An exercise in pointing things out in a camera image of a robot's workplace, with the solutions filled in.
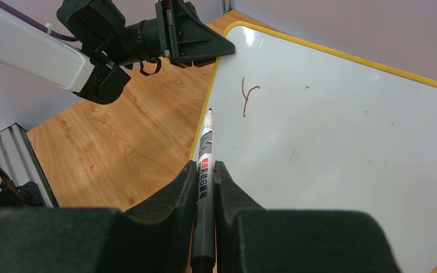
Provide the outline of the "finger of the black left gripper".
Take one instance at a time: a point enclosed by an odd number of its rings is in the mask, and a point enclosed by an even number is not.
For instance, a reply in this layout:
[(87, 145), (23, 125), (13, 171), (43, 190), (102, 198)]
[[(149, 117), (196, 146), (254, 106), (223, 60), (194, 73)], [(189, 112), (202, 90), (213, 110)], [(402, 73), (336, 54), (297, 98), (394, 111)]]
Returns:
[(177, 67), (203, 67), (218, 57), (232, 55), (232, 42), (205, 25), (191, 2), (171, 2), (171, 63)]

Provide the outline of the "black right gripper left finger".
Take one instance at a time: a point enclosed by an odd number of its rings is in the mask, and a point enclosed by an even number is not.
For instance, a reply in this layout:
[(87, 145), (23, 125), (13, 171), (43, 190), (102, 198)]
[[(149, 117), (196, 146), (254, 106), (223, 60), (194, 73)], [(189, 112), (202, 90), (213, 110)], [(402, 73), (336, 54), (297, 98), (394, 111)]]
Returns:
[(125, 212), (0, 208), (0, 272), (184, 272), (196, 168)]

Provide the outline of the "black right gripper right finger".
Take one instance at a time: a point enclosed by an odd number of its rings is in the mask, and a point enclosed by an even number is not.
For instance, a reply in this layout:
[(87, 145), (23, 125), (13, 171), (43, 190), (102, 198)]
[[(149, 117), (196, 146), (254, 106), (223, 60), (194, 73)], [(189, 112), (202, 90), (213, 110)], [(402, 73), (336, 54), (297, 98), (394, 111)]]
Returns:
[(265, 209), (215, 163), (218, 272), (399, 272), (364, 212)]

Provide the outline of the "white marker pen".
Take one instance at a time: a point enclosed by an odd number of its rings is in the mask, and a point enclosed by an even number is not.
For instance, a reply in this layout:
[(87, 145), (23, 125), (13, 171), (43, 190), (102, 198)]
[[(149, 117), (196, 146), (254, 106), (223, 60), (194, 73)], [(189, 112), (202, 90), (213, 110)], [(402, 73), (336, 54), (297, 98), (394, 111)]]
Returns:
[(193, 222), (190, 266), (192, 272), (212, 272), (216, 263), (214, 216), (213, 114), (204, 114), (197, 158), (196, 206)]

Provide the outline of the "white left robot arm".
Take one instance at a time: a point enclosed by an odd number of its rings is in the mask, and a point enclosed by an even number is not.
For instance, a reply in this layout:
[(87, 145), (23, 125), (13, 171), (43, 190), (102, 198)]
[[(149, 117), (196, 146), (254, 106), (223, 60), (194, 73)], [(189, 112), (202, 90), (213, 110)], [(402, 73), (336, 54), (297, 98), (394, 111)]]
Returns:
[(67, 36), (0, 1), (0, 63), (106, 105), (121, 96), (134, 64), (160, 71), (166, 58), (180, 68), (203, 67), (236, 51), (191, 2), (157, 1), (155, 12), (127, 25), (112, 1), (64, 1), (56, 16)]

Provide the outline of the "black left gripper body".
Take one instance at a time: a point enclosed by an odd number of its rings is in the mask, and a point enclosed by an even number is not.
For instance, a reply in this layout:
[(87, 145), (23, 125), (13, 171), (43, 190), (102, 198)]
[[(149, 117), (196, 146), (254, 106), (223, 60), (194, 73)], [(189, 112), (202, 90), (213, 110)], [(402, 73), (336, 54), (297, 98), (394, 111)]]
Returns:
[(160, 54), (169, 59), (171, 64), (177, 64), (174, 59), (173, 45), (175, 37), (172, 33), (174, 24), (174, 9), (177, 1), (157, 1), (155, 4), (156, 22), (158, 25), (158, 36), (160, 45)]

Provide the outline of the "yellow framed whiteboard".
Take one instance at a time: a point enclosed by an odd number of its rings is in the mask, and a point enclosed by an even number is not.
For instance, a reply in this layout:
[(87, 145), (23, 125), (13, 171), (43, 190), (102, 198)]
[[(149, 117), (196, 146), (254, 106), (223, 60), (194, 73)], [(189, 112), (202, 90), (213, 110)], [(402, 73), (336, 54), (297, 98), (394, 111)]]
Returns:
[(238, 21), (204, 102), (215, 158), (275, 209), (359, 210), (437, 272), (437, 81)]

